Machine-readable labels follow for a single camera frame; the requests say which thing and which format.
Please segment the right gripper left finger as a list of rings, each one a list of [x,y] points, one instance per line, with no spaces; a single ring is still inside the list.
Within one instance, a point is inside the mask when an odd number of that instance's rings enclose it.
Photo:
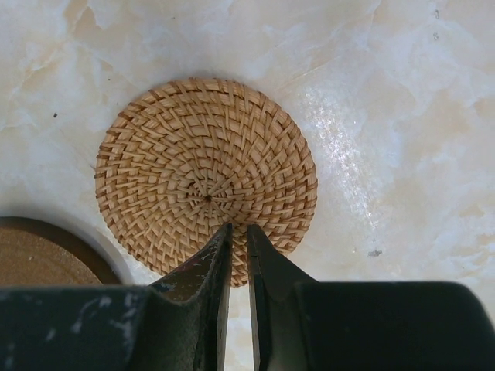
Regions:
[[[153,354],[156,370],[224,369],[231,261],[231,223],[151,287],[162,298]]]

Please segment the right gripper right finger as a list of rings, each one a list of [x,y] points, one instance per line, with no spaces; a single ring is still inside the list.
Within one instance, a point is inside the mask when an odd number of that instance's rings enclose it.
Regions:
[[[280,253],[257,224],[247,228],[248,281],[256,370],[320,370],[304,292],[319,282]]]

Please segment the light woven rattan coaster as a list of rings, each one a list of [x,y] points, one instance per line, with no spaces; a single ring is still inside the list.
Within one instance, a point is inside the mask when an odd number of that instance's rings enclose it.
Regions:
[[[316,211],[316,164],[291,116],[263,93],[188,79],[130,102],[97,154],[101,215],[137,261],[165,275],[224,224],[233,227],[231,285],[248,282],[247,228],[289,255]]]

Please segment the dark brown wooden coaster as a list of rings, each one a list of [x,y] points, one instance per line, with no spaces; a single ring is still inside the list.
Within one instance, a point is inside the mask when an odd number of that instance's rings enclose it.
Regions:
[[[120,284],[112,266],[71,232],[23,217],[1,218],[1,286]]]

